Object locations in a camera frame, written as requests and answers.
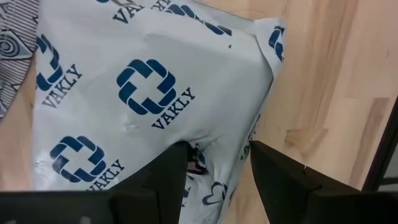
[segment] striped fabric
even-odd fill
[[[0,121],[29,68],[38,10],[39,0],[0,0]]]

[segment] wooden floor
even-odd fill
[[[286,18],[284,68],[257,138],[360,189],[398,95],[398,1],[204,2],[250,19]],[[0,189],[30,187],[34,76],[0,125]],[[224,223],[267,223],[249,163]]]

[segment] wooden surface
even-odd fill
[[[396,0],[205,0],[250,19],[285,17],[285,62],[257,138],[361,188],[398,94]],[[35,72],[0,125],[0,189],[30,187]],[[266,223],[250,164],[224,221]]]

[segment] black metal frame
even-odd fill
[[[373,163],[363,185],[363,191],[378,190],[398,143],[398,98],[392,109],[386,130],[381,138]]]

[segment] plastic mailer bag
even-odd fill
[[[41,1],[34,189],[109,189],[186,141],[180,223],[220,222],[283,60],[280,20],[243,24],[191,1]]]

